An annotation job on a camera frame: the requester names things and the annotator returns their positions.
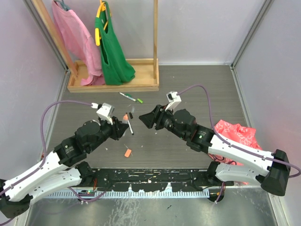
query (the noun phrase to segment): orange tag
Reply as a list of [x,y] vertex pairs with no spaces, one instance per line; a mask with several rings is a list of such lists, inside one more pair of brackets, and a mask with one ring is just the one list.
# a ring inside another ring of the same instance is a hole
[[128,120],[128,116],[127,116],[127,114],[125,114],[124,116],[123,116],[123,120]]
[[130,157],[132,150],[131,149],[127,149],[126,153],[124,154],[125,157]]

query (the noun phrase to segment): pink cloth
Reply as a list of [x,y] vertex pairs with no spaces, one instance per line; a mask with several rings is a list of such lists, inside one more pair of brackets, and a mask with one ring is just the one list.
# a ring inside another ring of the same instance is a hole
[[80,84],[104,85],[100,51],[85,25],[73,10],[64,11],[54,1],[52,11],[54,23],[66,48],[87,66],[89,77],[82,79]]
[[[256,148],[259,150],[262,150],[262,148],[258,145],[256,138],[255,138],[255,132],[256,129],[244,127],[239,124],[232,125],[226,121],[220,120],[216,125],[215,129],[218,133],[224,135],[226,138],[231,139],[233,141],[236,141],[240,144]],[[220,155],[211,155],[209,156],[219,162],[224,162],[226,164],[232,164],[235,165],[235,162],[231,159],[224,158]]]

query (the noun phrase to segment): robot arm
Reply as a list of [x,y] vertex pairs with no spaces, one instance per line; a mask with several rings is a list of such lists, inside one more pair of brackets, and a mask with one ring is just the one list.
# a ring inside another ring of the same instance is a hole
[[[7,218],[22,214],[43,196],[62,188],[90,184],[93,172],[88,163],[82,162],[75,168],[67,169],[85,159],[87,154],[93,152],[108,138],[119,140],[128,128],[128,124],[122,123],[114,116],[111,117],[114,110],[111,105],[93,104],[92,107],[98,109],[96,113],[99,122],[94,120],[85,122],[74,136],[63,140],[45,157],[43,167],[39,167],[41,165],[39,162],[13,179],[0,180],[0,192],[10,188],[0,197],[0,210]],[[40,169],[33,176],[13,186],[15,182],[37,168]]]
[[151,129],[156,124],[156,130],[166,128],[180,139],[186,141],[187,146],[194,151],[218,154],[244,164],[244,166],[233,166],[211,162],[207,171],[207,177],[213,185],[221,185],[223,181],[250,182],[261,184],[261,187],[269,193],[280,196],[285,195],[290,167],[242,152],[232,147],[232,145],[265,157],[288,162],[285,152],[276,150],[275,153],[271,153],[257,150],[219,134],[231,143],[231,145],[228,145],[220,140],[212,129],[197,124],[196,118],[190,115],[186,109],[174,113],[175,107],[181,102],[177,92],[168,93],[167,98],[169,101],[168,105],[157,105],[151,113],[139,117],[147,128]]

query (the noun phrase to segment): wooden shelf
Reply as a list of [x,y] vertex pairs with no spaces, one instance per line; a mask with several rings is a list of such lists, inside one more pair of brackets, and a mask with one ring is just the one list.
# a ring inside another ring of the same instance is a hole
[[51,17],[43,3],[43,0],[32,0],[38,14],[48,29],[58,51],[71,71],[68,83],[68,90],[71,93],[85,92],[126,92],[126,91],[158,91],[159,90],[159,69],[157,59],[157,34],[158,34],[158,0],[154,0],[154,56],[152,59],[128,59],[127,61],[136,70],[135,78],[129,83],[120,86],[81,86],[80,81],[88,77],[87,67],[82,61],[71,60],[71,57],[64,45],[64,41],[56,30]]
[[86,92],[141,92],[141,91],[159,91],[159,68],[158,59],[154,72],[154,60],[150,59],[127,59],[134,67],[136,73],[135,78],[128,83],[120,86],[81,86],[81,79],[88,77],[86,65],[82,61],[75,61],[77,69],[77,78],[71,73],[68,90],[71,93],[86,93]]

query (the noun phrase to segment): wire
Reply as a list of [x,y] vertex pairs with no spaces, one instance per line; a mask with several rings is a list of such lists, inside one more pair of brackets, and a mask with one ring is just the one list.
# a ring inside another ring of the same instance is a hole
[[93,191],[95,191],[96,190],[96,186],[97,186],[97,178],[95,178],[93,181],[94,181]]
[[184,90],[182,90],[181,92],[178,92],[178,96],[181,95],[182,93],[185,93],[186,91],[188,91],[189,89],[192,89],[194,87],[201,87],[205,93],[206,93],[206,96],[207,96],[207,100],[208,100],[208,106],[209,106],[209,119],[210,119],[210,124],[211,124],[211,127],[214,131],[214,133],[216,134],[216,136],[224,143],[226,143],[227,145],[231,146],[231,147],[234,147],[240,151],[243,151],[245,153],[248,153],[248,154],[251,154],[251,155],[254,155],[258,158],[261,158],[261,159],[266,159],[266,160],[270,160],[270,161],[273,161],[273,162],[277,162],[277,163],[280,163],[280,164],[283,164],[283,165],[286,165],[286,166],[289,166],[289,167],[292,167],[292,168],[295,168],[296,170],[298,170],[298,173],[296,174],[293,174],[293,175],[290,175],[289,178],[294,178],[294,177],[297,177],[299,175],[301,175],[301,169],[298,167],[298,166],[295,166],[289,162],[285,162],[285,161],[281,161],[281,160],[278,160],[278,159],[272,159],[272,158],[269,158],[269,157],[265,157],[261,154],[257,154],[257,153],[253,153],[253,152],[250,152],[244,148],[241,148],[241,147],[238,147],[236,145],[232,145],[229,141],[225,140],[217,131],[216,129],[214,128],[214,123],[213,123],[213,117],[212,117],[212,111],[211,111],[211,101],[210,101],[210,97],[209,97],[209,94],[208,94],[208,90],[201,84],[197,84],[197,85],[193,85],[193,86],[190,86]]
[[102,197],[106,192],[102,192],[99,196],[96,196],[93,199],[83,199],[82,197],[80,197],[76,191],[73,190],[73,188],[69,187],[69,189],[75,194],[76,197],[78,197],[80,200],[84,201],[84,202],[94,202],[97,199],[99,199],[100,197]]
[[[16,181],[15,183],[11,184],[10,187],[7,187],[6,189],[4,189],[2,192],[0,192],[0,196],[3,195],[5,192],[7,192],[8,190],[10,190],[11,188],[13,188],[14,186],[16,186],[17,184],[21,183],[22,181],[26,180],[27,178],[31,177],[33,174],[35,174],[36,172],[38,172],[40,170],[40,168],[43,167],[43,165],[45,164],[46,161],[46,156],[47,156],[47,148],[46,148],[46,141],[45,141],[45,137],[44,137],[44,130],[43,130],[43,123],[44,123],[44,119],[45,119],[45,115],[48,112],[48,110],[55,106],[58,105],[60,103],[76,103],[76,104],[81,104],[81,105],[87,105],[87,106],[92,106],[92,103],[87,103],[87,102],[81,102],[81,101],[76,101],[76,100],[61,100],[61,101],[57,101],[52,103],[51,105],[49,105],[45,111],[42,114],[41,117],[41,121],[40,121],[40,135],[41,135],[41,140],[42,140],[42,145],[43,145],[43,159],[42,162],[40,164],[39,167],[37,167],[33,172],[29,173],[28,175],[26,175],[25,177],[19,179],[18,181]],[[0,224],[0,226],[6,225],[8,224],[10,221],[12,221],[13,218],[11,218],[10,220]]]
[[214,201],[214,202],[215,202],[215,204],[217,204],[218,200],[220,199],[220,196],[221,196],[221,195],[222,195],[222,193],[223,193],[223,189],[224,189],[224,187],[225,187],[225,182],[222,182],[222,186],[221,186],[220,193],[218,194],[218,196],[217,196],[216,200]]
[[12,221],[13,218],[9,219],[8,221],[4,222],[4,223],[1,223],[0,226],[4,226],[4,225],[7,225],[10,221]]
[[202,189],[205,190],[205,189],[210,188],[210,187],[213,187],[213,185],[204,187],[204,188],[202,188]]
[[231,163],[234,163],[235,165],[237,165],[237,162],[235,162],[235,161],[233,161],[233,160],[232,160],[232,161],[230,161],[230,162],[228,162],[227,164],[229,164],[229,165],[230,165]]
[[217,158],[216,155],[214,155],[214,154],[209,154],[209,156],[210,157],[212,156],[212,158],[213,158],[214,161],[217,161],[217,160],[218,161],[224,161],[225,160],[225,157],[223,157],[223,156],[222,156],[222,159]]
[[67,208],[65,208],[64,210],[61,210],[59,212],[47,212],[47,211],[43,211],[42,210],[42,206],[39,207],[39,210],[38,212],[36,213],[34,219],[32,220],[31,222],[31,226],[34,225],[35,221],[37,220],[38,216],[40,215],[40,213],[43,213],[43,214],[47,214],[47,215],[56,215],[56,214],[62,214],[62,213],[65,213],[67,210],[71,209],[73,206],[77,206],[79,205],[80,202],[76,202],[75,204],[71,205],[71,206],[68,206]]

